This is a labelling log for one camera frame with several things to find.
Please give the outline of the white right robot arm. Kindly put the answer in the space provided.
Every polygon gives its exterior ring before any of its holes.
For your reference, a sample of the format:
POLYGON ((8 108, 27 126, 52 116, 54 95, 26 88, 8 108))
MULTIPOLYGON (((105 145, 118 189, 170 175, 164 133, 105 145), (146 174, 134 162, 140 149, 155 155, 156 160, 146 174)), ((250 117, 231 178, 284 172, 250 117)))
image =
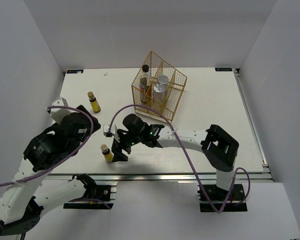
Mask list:
POLYGON ((131 148, 139 143, 149 148, 185 148, 203 153, 216 170, 216 195, 226 200, 234 193, 232 181, 239 143, 219 125, 207 130, 172 130, 162 124, 147 124, 134 113, 123 121, 124 129, 105 124, 103 133, 112 137, 114 162, 128 161, 131 148))

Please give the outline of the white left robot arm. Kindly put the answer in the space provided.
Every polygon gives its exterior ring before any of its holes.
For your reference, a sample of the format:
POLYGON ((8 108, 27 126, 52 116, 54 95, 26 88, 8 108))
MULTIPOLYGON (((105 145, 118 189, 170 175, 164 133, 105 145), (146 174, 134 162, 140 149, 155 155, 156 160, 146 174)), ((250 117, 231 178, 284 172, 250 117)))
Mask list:
POLYGON ((83 105, 49 106, 47 111, 61 116, 29 142, 17 173, 3 184, 7 189, 0 198, 0 236, 25 234, 53 209, 73 200, 90 201, 97 193, 96 182, 84 173, 50 192, 35 194, 46 176, 76 155, 101 128, 83 105))

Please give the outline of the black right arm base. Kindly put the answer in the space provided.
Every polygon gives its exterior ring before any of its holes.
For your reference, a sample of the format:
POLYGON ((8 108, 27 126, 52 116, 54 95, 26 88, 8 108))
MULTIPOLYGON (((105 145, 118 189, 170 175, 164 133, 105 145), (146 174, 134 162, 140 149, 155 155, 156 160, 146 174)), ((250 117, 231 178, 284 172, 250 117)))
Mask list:
MULTIPOLYGON (((208 197, 212 201, 213 205, 220 210, 228 192, 221 188, 218 188, 215 184, 204 184, 203 185, 208 197)), ((201 213, 212 213, 210 203, 204 196, 202 190, 198 188, 199 195, 199 207, 201 213)), ((242 184, 235 184, 230 196, 227 199, 223 212, 247 212, 248 207, 245 200, 245 191, 242 184)))

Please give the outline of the small yellow label bottle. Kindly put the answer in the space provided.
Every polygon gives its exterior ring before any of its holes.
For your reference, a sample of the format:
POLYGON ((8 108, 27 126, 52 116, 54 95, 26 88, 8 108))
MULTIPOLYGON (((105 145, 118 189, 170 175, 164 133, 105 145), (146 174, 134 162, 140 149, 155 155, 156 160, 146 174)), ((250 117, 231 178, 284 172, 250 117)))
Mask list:
POLYGON ((106 144, 102 144, 100 146, 100 149, 101 149, 101 153, 103 154, 103 157, 105 159, 105 161, 107 163, 112 163, 113 162, 113 158, 114 158, 114 155, 113 153, 110 151, 110 149, 108 148, 108 146, 106 144))

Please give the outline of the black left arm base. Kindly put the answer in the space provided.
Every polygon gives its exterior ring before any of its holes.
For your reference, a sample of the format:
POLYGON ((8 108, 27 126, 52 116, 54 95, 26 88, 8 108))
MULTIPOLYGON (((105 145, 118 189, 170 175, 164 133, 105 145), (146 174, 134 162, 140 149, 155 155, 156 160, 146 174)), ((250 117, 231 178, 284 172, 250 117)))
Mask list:
POLYGON ((73 175, 72 180, 78 179, 83 183, 85 192, 81 198, 75 201, 66 202, 63 209, 71 210, 111 210, 113 207, 112 201, 115 199, 112 189, 109 184, 96 183, 89 175, 80 174, 73 175))

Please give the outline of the dark sauce bottle red label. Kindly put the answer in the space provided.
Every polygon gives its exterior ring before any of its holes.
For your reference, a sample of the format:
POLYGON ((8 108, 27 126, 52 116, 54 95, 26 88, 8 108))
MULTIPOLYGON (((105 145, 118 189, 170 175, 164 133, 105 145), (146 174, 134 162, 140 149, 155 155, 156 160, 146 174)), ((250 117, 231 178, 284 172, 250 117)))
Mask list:
POLYGON ((149 99, 147 97, 147 91, 151 85, 150 67, 147 64, 144 64, 141 70, 142 75, 139 78, 140 101, 142 103, 147 103, 149 99))

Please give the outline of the white granule jar blue label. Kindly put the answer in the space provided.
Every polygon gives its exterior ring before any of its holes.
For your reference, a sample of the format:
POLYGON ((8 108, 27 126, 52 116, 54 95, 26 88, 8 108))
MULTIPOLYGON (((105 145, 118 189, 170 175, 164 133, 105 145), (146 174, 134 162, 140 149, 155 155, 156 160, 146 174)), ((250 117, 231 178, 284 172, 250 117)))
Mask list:
POLYGON ((165 87, 162 84, 156 83, 153 86, 153 99, 161 104, 164 99, 165 92, 165 87))

